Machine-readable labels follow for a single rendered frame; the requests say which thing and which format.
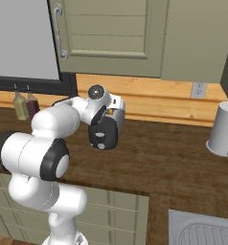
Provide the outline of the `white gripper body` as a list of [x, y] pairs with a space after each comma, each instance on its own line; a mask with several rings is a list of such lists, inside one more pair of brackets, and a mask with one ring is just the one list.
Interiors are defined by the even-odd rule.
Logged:
[[120, 97], [115, 97], [115, 108], [125, 110], [125, 101]]

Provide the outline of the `black and silver toaster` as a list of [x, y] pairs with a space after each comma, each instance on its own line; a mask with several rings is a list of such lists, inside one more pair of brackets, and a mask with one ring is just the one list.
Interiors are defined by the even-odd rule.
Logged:
[[96, 149], [109, 150], [116, 147], [125, 122], [125, 110], [115, 109], [105, 115], [100, 123], [88, 127], [90, 144]]

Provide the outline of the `dark red sauce bottle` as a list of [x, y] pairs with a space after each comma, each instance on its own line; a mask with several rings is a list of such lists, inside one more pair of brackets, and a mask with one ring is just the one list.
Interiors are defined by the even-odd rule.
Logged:
[[33, 119], [34, 115], [39, 111], [39, 104], [37, 98], [33, 95], [30, 87], [27, 87], [27, 99], [26, 106], [28, 109], [30, 120]]

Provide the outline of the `yellow oil bottle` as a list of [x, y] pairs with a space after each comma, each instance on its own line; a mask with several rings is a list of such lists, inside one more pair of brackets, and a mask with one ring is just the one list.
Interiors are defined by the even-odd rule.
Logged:
[[19, 93], [17, 87], [14, 87], [14, 98], [12, 100], [17, 119], [26, 121], [29, 118], [29, 113], [26, 105], [26, 99]]

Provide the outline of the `white cylindrical canister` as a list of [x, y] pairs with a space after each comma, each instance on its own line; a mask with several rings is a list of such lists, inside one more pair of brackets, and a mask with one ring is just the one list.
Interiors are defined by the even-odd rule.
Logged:
[[222, 101], [217, 108], [217, 114], [207, 149], [220, 157], [228, 157], [228, 101]]

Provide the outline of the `olive base cupboard front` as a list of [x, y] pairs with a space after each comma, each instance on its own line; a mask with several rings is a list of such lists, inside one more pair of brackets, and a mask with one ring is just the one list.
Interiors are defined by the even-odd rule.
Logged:
[[9, 195], [11, 176], [0, 173], [0, 215], [12, 238], [42, 244], [49, 236], [48, 213], [23, 207]]
[[76, 218], [89, 245], [146, 245], [147, 196], [82, 187], [88, 204]]

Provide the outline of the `grey steel sink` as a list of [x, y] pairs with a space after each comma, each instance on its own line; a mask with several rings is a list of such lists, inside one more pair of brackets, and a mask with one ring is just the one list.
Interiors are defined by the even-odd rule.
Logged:
[[228, 245], [228, 219], [169, 210], [169, 245]]

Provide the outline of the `grey wall power socket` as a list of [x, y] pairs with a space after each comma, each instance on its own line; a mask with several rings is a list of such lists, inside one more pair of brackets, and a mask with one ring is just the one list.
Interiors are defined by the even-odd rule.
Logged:
[[194, 82], [192, 91], [191, 91], [191, 98], [192, 99], [203, 99], [206, 93], [207, 84], [204, 82]]

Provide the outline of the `plain olive wall cupboard door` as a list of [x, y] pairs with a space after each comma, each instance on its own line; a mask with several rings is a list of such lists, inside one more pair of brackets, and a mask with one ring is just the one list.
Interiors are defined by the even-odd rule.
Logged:
[[164, 80], [220, 82], [228, 54], [228, 0], [170, 0]]

